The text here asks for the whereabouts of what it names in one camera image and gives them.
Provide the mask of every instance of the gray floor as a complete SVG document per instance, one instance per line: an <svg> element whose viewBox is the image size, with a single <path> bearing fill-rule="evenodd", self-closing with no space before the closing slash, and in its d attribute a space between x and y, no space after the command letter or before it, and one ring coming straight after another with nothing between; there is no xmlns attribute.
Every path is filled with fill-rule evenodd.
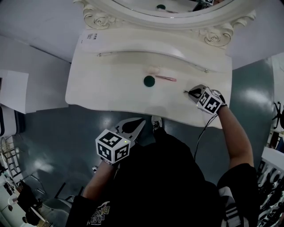
<svg viewBox="0 0 284 227"><path fill-rule="evenodd" d="M270 61L262 60L233 72L230 109L249 136L256 167L269 134L273 94ZM93 111L80 106L27 114L22 139L19 136L14 138L15 144L24 151L20 156L20 167L25 170L25 175L33 173L40 178L49 197L56 194L63 182L67 185L61 197L75 195L93 176L92 166L99 163L95 138L105 128L130 117L147 120L140 144L154 142L150 116L142 114ZM168 133L185 142L194 152L202 128L170 120L165 120L164 126ZM206 130L199 144L197 163L206 180L215 184L226 172L229 157L222 130Z"/></svg>

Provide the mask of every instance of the wire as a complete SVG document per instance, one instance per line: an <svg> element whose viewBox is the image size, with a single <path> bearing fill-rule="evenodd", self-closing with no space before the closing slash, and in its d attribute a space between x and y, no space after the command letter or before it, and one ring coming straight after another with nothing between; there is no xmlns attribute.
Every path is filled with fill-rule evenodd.
<svg viewBox="0 0 284 227"><path fill-rule="evenodd" d="M211 124L212 121L214 121L214 119L217 117L217 114L215 114L213 117L210 118L210 120L207 122L207 124L205 125L203 131L201 132L201 134L199 135L198 137L198 141L197 141L197 144L196 144L196 150L195 150L195 153L194 153L194 161L195 161L195 158L196 158L196 154L197 154L197 149L198 149L198 144L199 144L199 141L203 135L203 133L205 132L206 128Z"/></svg>

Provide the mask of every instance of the shoelace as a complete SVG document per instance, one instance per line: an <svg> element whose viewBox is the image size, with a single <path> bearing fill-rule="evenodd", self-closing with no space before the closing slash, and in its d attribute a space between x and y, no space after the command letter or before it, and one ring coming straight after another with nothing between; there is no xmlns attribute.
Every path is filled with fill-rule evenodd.
<svg viewBox="0 0 284 227"><path fill-rule="evenodd" d="M154 127L154 128L161 127L160 122L159 122L159 121L154 121L153 127Z"/></svg>

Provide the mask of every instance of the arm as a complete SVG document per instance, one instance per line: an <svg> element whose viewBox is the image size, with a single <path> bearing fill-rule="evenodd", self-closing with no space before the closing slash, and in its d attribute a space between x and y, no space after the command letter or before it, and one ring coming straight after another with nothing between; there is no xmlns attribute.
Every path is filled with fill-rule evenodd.
<svg viewBox="0 0 284 227"><path fill-rule="evenodd" d="M83 197L94 201L98 200L106 185L114 178L115 171L114 166L102 161L97 172L86 186Z"/></svg>
<svg viewBox="0 0 284 227"><path fill-rule="evenodd" d="M227 106L221 107L218 115L230 156L230 168L242 163L253 167L252 146L243 127Z"/></svg>

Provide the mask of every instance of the black and white marker cube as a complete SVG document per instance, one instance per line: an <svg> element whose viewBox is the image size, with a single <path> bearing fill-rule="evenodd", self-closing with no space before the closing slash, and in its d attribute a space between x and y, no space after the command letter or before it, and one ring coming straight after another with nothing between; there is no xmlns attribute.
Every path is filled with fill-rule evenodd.
<svg viewBox="0 0 284 227"><path fill-rule="evenodd" d="M202 1L204 1L204 2L206 2L208 4L210 4L210 5L213 5L213 3L214 3L214 0L202 0Z"/></svg>
<svg viewBox="0 0 284 227"><path fill-rule="evenodd" d="M197 108L209 114L215 114L222 103L219 95L207 87L197 102Z"/></svg>
<svg viewBox="0 0 284 227"><path fill-rule="evenodd" d="M96 138L97 154L111 163L129 156L131 141L105 129Z"/></svg>

